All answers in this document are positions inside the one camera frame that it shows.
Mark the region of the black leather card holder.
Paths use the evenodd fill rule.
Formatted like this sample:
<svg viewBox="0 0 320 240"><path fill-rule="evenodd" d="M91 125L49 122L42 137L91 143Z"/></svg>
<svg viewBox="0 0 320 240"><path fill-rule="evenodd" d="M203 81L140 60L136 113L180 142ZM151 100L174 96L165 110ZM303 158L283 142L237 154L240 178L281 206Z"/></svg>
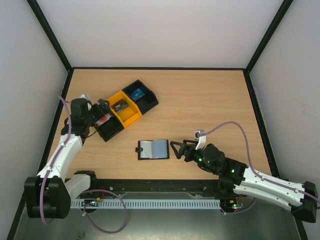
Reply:
<svg viewBox="0 0 320 240"><path fill-rule="evenodd" d="M170 158L169 141L167 139L139 140L135 152L139 161L167 160Z"/></svg>

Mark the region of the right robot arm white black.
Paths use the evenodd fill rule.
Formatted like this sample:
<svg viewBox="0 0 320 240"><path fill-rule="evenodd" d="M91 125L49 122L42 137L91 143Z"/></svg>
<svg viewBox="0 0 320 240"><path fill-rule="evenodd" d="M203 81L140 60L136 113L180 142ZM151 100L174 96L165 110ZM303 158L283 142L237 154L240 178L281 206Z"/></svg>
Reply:
<svg viewBox="0 0 320 240"><path fill-rule="evenodd" d="M196 162L197 166L218 176L218 191L229 196L231 193L260 199L289 211L295 218L315 223L317 218L317 188L314 183L290 182L273 177L247 164L225 156L213 144L200 148L194 140L170 142L177 159Z"/></svg>

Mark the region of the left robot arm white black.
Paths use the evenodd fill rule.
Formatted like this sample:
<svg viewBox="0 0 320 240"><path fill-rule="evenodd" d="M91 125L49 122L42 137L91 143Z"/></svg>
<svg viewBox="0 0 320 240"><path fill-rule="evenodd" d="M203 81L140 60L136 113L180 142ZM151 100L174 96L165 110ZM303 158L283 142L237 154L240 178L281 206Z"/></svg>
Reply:
<svg viewBox="0 0 320 240"><path fill-rule="evenodd" d="M73 199L88 190L95 178L93 171L81 171L66 180L69 167L99 120L110 112L107 100L99 99L93 104L81 95L70 104L62 98L67 118L61 130L58 145L45 166L24 183L27 214L40 218L47 225L49 219L64 219Z"/></svg>

